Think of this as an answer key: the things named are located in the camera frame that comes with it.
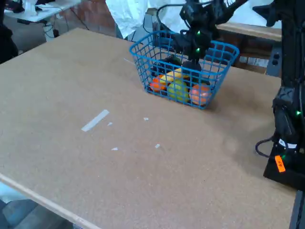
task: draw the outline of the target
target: white table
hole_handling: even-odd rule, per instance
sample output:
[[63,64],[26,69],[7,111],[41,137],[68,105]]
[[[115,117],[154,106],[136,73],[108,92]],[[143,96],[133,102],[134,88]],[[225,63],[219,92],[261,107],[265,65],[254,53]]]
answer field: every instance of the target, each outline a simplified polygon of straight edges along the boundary
[[50,22],[51,16],[56,15],[61,11],[69,9],[80,3],[81,0],[56,0],[55,2],[50,2],[45,5],[37,5],[42,9],[42,11],[38,11],[37,15],[35,16],[30,16],[25,12],[14,13],[10,10],[5,10],[4,13],[8,17],[22,19],[31,22],[40,22],[41,20],[46,20],[47,23],[43,27],[43,30],[45,33],[46,40],[50,41],[54,38],[52,23]]

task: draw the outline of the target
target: wall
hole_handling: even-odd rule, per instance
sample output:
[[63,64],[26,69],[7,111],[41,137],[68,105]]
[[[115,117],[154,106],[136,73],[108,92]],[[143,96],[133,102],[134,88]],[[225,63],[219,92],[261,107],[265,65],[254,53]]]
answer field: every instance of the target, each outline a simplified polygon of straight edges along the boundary
[[[115,22],[108,10],[106,0],[85,0],[72,10],[88,27],[100,27],[101,32],[103,29],[115,31]],[[79,22],[71,10],[66,10],[65,14],[68,21]]]

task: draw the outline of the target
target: white cloth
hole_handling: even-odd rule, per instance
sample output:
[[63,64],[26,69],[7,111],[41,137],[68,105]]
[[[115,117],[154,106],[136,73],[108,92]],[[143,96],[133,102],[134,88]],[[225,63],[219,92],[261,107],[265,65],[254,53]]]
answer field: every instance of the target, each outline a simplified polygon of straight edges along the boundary
[[[267,5],[273,0],[249,0],[241,6],[230,22],[238,22],[250,25],[266,26],[266,20],[256,14],[253,6]],[[159,8],[165,4],[185,3],[185,0],[106,0],[109,11],[117,23],[122,36],[125,38],[143,24],[144,16],[148,8]],[[187,29],[179,13],[182,7],[166,7],[160,11],[161,21],[172,31],[180,32]],[[275,27],[280,28],[281,23],[277,22]]]

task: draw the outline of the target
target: blue wire basket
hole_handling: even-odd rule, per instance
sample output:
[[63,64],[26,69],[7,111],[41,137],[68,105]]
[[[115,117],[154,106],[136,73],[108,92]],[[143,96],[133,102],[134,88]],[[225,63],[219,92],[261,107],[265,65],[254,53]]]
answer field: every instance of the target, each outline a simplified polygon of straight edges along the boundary
[[218,92],[239,55],[233,45],[212,41],[198,64],[174,52],[173,32],[155,31],[130,47],[144,89],[152,94],[204,109]]

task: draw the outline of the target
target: desk leg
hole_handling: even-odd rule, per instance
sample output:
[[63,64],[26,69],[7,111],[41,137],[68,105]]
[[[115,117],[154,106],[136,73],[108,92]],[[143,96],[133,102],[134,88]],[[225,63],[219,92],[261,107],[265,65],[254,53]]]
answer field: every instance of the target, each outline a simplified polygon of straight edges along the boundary
[[54,39],[53,26],[50,21],[43,26],[43,31],[47,42]]

